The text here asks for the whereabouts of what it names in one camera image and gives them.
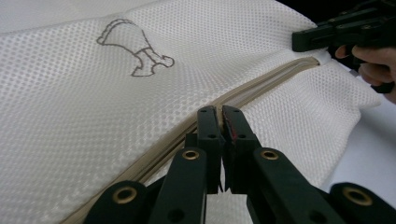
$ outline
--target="white mesh fabric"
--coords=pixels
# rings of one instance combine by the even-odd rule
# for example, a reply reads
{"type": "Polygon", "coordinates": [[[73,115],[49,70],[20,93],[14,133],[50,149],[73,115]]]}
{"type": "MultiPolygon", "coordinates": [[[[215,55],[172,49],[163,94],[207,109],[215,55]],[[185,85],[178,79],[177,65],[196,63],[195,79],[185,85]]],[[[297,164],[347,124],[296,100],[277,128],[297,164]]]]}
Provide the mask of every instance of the white mesh fabric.
{"type": "MultiPolygon", "coordinates": [[[[0,35],[0,222],[64,219],[196,109],[283,63],[312,55],[290,51],[291,32],[312,26],[274,1],[179,0],[0,35]],[[140,38],[131,38],[131,32],[140,38]]],[[[358,108],[371,105],[374,96],[345,74],[338,76],[347,80],[338,90],[348,92],[334,94],[327,77],[334,74],[327,71],[315,73],[314,83],[323,86],[324,95],[333,94],[326,105],[341,105],[330,107],[334,113],[328,115],[345,118],[339,132],[347,137],[358,108]],[[347,107],[346,97],[356,104],[347,107]]],[[[288,82],[291,92],[306,89],[294,82],[288,82]]],[[[282,95],[276,97],[281,104],[282,95]]],[[[254,112],[264,99],[247,110],[252,118],[261,116],[256,125],[267,120],[254,112]]],[[[277,109],[296,113],[299,128],[310,133],[298,115],[326,107],[321,104],[277,109]]],[[[268,144],[284,147],[278,142],[288,136],[271,136],[268,144]]],[[[327,148],[318,142],[321,136],[302,135],[305,145],[293,150],[317,143],[327,148]]],[[[337,146],[323,149],[337,152],[325,156],[332,157],[328,168],[308,176],[319,181],[317,175],[326,175],[344,145],[337,146]]],[[[315,167],[322,169],[319,163],[315,167]]]]}

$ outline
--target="zipper teeth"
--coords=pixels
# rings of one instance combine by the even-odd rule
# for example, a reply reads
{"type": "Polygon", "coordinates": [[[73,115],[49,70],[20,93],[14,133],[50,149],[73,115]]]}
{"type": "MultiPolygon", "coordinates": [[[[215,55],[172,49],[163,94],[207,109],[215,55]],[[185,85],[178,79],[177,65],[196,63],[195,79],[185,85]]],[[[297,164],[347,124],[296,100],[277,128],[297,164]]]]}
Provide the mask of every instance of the zipper teeth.
{"type": "MultiPolygon", "coordinates": [[[[269,73],[266,73],[263,76],[250,80],[244,85],[228,91],[227,93],[223,94],[218,99],[213,101],[211,105],[214,105],[217,108],[218,117],[221,118],[220,116],[222,116],[222,114],[220,110],[222,105],[231,103],[231,106],[240,108],[250,103],[262,94],[268,92],[280,83],[293,77],[297,73],[300,73],[306,69],[318,65],[319,62],[313,57],[294,60],[270,71],[269,73]],[[247,95],[241,100],[235,101],[235,99],[237,99],[238,96],[243,95],[243,93],[247,93],[247,95]]],[[[182,149],[185,134],[194,133],[196,132],[196,130],[197,121],[195,116],[188,117],[178,126],[178,128],[174,132],[167,134],[165,137],[159,140],[154,147],[149,149],[146,154],[141,156],[140,159],[138,159],[125,172],[119,175],[107,187],[122,180],[132,180],[144,183],[153,174],[155,174],[155,172],[157,172],[169,159],[171,159],[179,149],[182,149]]],[[[71,214],[69,217],[67,217],[62,223],[82,223],[83,218],[86,216],[89,209],[92,207],[92,205],[96,202],[96,200],[106,188],[98,192],[86,204],[81,206],[80,209],[78,209],[74,214],[71,214]]]]}

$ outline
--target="beige zipper tape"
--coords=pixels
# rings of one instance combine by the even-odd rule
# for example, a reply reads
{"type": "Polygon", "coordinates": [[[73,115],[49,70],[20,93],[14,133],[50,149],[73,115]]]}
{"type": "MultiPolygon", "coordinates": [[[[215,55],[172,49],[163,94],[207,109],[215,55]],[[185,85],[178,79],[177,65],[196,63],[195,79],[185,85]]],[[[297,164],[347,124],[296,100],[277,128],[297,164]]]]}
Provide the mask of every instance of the beige zipper tape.
{"type": "MultiPolygon", "coordinates": [[[[213,101],[210,105],[214,105],[218,109],[218,116],[221,118],[220,110],[222,105],[230,105],[241,108],[242,106],[270,91],[294,75],[318,65],[318,60],[313,57],[297,59],[283,64],[269,73],[250,80],[249,82],[231,91],[228,91],[213,101]]],[[[184,137],[186,133],[193,133],[195,131],[196,116],[194,113],[193,116],[188,117],[172,132],[166,134],[157,142],[156,145],[150,148],[146,154],[140,157],[113,182],[108,184],[107,187],[94,195],[88,202],[83,204],[76,212],[71,214],[61,223],[82,223],[85,216],[90,211],[93,204],[98,200],[100,195],[102,195],[105,189],[114,185],[115,183],[123,180],[133,180],[144,183],[164,164],[166,164],[166,162],[169,161],[179,149],[183,148],[184,137]]]]}

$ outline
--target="zipper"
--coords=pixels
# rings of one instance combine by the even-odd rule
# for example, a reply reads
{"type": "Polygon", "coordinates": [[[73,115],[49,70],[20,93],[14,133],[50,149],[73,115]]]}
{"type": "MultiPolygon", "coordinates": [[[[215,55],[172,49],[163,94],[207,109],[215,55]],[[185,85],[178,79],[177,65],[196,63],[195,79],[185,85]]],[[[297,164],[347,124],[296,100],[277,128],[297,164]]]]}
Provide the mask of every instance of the zipper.
{"type": "MultiPolygon", "coordinates": [[[[219,122],[222,122],[222,113],[220,111],[222,105],[241,108],[294,75],[316,66],[319,66],[319,62],[313,57],[301,58],[285,63],[260,77],[256,77],[249,82],[226,92],[218,99],[214,100],[210,105],[214,105],[216,107],[218,110],[219,122]]],[[[141,156],[133,165],[119,175],[107,187],[110,187],[122,180],[132,180],[140,183],[146,182],[153,174],[163,167],[163,165],[165,165],[179,149],[183,148],[186,133],[194,133],[196,130],[196,116],[194,114],[193,116],[185,119],[172,132],[166,134],[162,139],[160,139],[155,146],[150,148],[146,154],[141,156]]],[[[89,209],[97,201],[103,191],[107,189],[107,187],[93,196],[75,213],[62,221],[62,223],[82,223],[89,209]]]]}

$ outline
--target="human hand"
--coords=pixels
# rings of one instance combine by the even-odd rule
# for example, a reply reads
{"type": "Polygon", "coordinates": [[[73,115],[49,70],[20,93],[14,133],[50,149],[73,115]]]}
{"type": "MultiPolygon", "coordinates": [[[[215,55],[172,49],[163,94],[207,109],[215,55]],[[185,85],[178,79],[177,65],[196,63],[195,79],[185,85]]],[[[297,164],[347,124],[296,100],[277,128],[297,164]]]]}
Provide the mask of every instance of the human hand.
{"type": "MultiPolygon", "coordinates": [[[[360,48],[355,46],[352,54],[366,61],[359,68],[359,74],[366,82],[373,86],[380,86],[383,83],[396,81],[396,48],[360,48]]],[[[335,57],[342,59],[347,57],[346,46],[340,47],[335,52],[335,57]]],[[[384,96],[394,104],[396,104],[396,88],[384,96]]]]}

